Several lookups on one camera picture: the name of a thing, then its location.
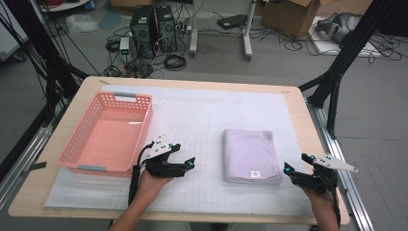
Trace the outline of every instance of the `black cable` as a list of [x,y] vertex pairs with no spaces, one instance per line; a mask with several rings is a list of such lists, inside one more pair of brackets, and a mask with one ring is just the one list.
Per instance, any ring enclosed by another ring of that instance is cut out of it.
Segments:
[[180,71],[186,68],[186,59],[178,55],[169,55],[165,60],[165,68],[171,71]]

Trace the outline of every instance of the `black metal pole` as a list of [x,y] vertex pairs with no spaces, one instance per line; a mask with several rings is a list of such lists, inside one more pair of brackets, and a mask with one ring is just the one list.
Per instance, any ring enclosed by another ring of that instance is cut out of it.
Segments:
[[309,103],[318,108],[323,107],[324,101],[331,95],[327,129],[332,139],[336,138],[334,128],[340,82],[397,1],[402,0],[373,0],[330,68],[323,75],[299,87],[300,90],[305,91],[318,86],[315,92],[308,97]]

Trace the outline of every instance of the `towel label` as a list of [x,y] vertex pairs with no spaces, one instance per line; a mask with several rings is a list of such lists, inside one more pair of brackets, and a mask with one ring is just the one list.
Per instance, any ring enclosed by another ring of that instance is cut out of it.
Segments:
[[251,171],[251,178],[261,178],[261,171]]

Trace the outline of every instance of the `gray floor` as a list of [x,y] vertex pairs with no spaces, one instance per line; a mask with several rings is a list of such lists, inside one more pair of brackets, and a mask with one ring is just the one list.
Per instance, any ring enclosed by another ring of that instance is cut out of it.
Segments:
[[[67,14],[77,12],[83,13],[76,10]],[[89,14],[99,22],[106,13],[97,10]],[[258,21],[259,18],[255,18],[255,26]],[[100,72],[107,63],[105,38],[128,23],[129,19],[122,18],[110,31],[75,34],[72,38]],[[65,40],[74,65],[94,73]],[[274,36],[262,41],[253,39],[252,48],[254,55],[248,62],[242,55],[241,38],[200,35],[196,57],[193,59],[186,53],[186,69],[180,72],[165,70],[166,78],[299,86],[320,76],[335,59],[311,56],[305,47],[290,51]],[[398,50],[408,54],[406,44]],[[408,86],[407,70],[407,59],[394,62],[381,58],[370,64],[368,59],[358,58],[342,81],[336,135],[345,159],[360,169],[353,178],[375,230],[408,230],[408,200],[405,198],[408,182],[404,177],[404,169],[408,166],[408,158],[404,156],[408,149],[408,123],[405,121],[408,91],[404,90]],[[29,62],[8,61],[0,64],[0,71],[2,161],[42,108],[44,100]],[[151,78],[164,79],[165,75],[156,71]],[[308,90],[304,95],[309,96],[311,92]],[[60,230],[105,230],[109,223],[100,219],[11,218],[7,213],[9,203],[0,212],[2,230],[55,230],[56,227]],[[209,230],[208,224],[194,227],[194,230]],[[357,229],[352,221],[342,230]]]

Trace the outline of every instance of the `folded towel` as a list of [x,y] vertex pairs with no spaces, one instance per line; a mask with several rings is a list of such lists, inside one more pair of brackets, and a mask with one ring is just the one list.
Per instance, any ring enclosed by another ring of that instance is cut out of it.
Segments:
[[271,131],[224,130],[224,177],[242,184],[280,184]]

